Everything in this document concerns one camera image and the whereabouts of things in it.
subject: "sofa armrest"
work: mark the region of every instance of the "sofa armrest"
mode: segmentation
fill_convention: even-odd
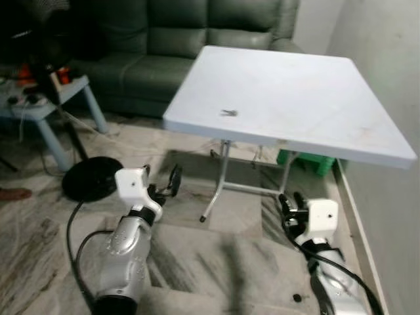
[[[279,38],[273,41],[270,46],[270,50],[284,51],[286,53],[304,53],[304,51],[298,45],[287,38]]]

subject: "table top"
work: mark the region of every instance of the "table top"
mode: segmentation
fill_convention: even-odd
[[[354,161],[417,159],[348,58],[206,46],[163,119],[172,131]]]
[[[74,79],[71,83],[61,86],[58,91],[60,97],[60,103],[63,104],[81,91],[86,85],[89,84],[89,80],[86,75]],[[19,95],[22,93],[21,88],[13,90],[12,95]],[[39,121],[47,117],[53,111],[56,110],[56,106],[51,104],[47,99],[44,102],[37,103],[36,105],[30,104],[26,100],[21,100],[18,104],[8,105],[0,104],[0,117],[21,119],[24,114],[25,120]]]

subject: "sofa backrest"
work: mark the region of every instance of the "sofa backrest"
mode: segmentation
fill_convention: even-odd
[[[204,45],[269,49],[292,37],[299,6],[299,0],[82,1],[112,50],[185,58]]]

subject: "round black base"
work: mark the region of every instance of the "round black base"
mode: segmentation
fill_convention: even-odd
[[[74,165],[64,176],[64,194],[75,201],[96,201],[117,189],[115,173],[123,166],[116,159],[98,156]]]

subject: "baseboard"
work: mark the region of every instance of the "baseboard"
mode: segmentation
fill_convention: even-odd
[[[350,186],[344,173],[343,165],[339,160],[337,160],[337,162],[338,163],[334,164],[333,173],[346,213],[354,246],[356,248],[362,277],[365,283],[379,298],[384,314],[389,315],[387,302],[382,290],[381,280],[376,269],[375,261],[373,260],[373,255],[363,228],[363,223],[360,218],[356,202],[354,201]]]

